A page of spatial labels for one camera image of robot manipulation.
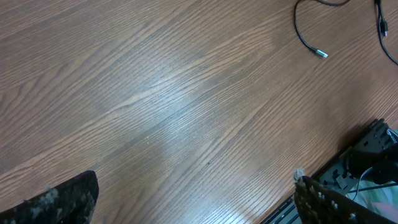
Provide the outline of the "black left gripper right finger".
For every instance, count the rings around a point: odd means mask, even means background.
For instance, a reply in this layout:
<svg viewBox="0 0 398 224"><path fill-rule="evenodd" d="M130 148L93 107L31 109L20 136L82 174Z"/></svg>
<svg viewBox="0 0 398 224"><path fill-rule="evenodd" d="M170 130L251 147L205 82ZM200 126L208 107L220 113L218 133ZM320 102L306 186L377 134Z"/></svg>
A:
<svg viewBox="0 0 398 224"><path fill-rule="evenodd" d="M303 169L293 174L294 204L302 223L387 224L385 218L307 176Z"/></svg>

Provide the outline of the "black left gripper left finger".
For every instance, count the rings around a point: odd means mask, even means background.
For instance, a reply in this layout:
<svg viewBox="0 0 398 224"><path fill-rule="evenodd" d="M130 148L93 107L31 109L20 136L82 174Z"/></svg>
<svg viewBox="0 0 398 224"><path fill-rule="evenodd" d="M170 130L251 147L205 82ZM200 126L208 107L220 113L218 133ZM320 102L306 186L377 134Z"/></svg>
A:
<svg viewBox="0 0 398 224"><path fill-rule="evenodd" d="M95 171L85 171L1 212L2 224L89 224L99 195Z"/></svg>

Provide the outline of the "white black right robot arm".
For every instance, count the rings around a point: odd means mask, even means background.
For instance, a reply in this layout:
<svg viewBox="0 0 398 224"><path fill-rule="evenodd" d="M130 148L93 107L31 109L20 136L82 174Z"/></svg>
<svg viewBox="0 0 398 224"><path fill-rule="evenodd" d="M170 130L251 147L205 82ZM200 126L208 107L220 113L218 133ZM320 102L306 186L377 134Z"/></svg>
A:
<svg viewBox="0 0 398 224"><path fill-rule="evenodd" d="M397 144L378 153L354 151L348 159L348 171L356 179L377 185L397 183Z"/></svg>

